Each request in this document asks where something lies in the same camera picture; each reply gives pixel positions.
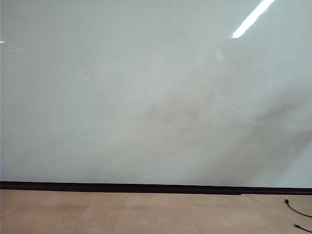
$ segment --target black trim strip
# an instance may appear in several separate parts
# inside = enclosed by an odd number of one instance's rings
[[[0,181],[0,189],[99,193],[312,195],[312,188]]]

